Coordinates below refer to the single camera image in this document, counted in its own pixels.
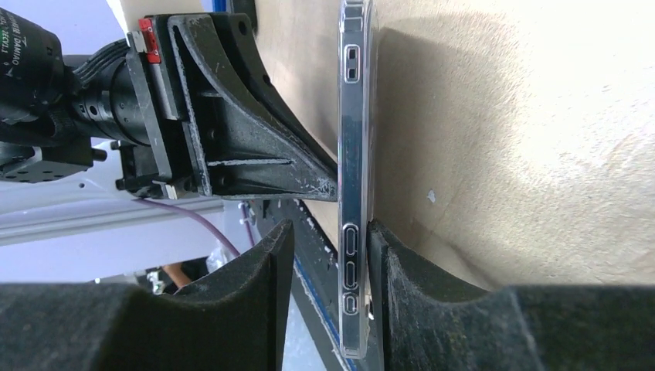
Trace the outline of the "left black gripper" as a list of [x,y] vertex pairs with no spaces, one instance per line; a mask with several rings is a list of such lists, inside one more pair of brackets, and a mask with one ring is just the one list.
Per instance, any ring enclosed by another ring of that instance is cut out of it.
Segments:
[[249,18],[141,18],[73,67],[78,130],[120,156],[136,198],[337,198],[337,166],[272,84]]

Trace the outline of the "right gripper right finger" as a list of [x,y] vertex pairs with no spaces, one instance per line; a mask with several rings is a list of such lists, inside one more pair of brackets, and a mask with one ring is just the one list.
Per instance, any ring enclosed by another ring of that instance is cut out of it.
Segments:
[[651,285],[511,285],[485,291],[368,226],[384,370],[652,370]]

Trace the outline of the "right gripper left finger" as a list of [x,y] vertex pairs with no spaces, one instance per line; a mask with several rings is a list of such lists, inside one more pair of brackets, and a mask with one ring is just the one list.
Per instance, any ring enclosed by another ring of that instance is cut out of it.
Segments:
[[133,284],[4,284],[3,370],[279,370],[294,226],[173,295]]

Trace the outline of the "clear phone case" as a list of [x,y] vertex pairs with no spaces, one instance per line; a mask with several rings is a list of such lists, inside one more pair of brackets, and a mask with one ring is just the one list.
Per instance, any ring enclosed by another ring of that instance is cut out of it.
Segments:
[[338,307],[340,350],[368,349],[367,227],[372,193],[375,6],[343,1],[338,20]]

